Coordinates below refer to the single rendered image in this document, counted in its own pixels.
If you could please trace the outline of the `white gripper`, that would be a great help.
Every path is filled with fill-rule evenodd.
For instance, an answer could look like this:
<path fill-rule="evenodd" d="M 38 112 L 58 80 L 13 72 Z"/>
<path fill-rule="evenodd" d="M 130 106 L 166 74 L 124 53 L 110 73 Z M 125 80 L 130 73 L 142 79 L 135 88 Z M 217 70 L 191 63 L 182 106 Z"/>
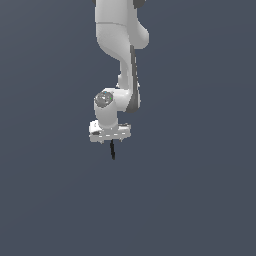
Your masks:
<path fill-rule="evenodd" d="M 103 129 L 99 126 L 97 120 L 91 121 L 89 125 L 89 138 L 91 142 L 104 143 L 106 140 L 110 142 L 111 157 L 115 160 L 114 141 L 117 139 L 122 141 L 131 136 L 131 125 L 128 123 L 118 124 L 110 129 Z"/>

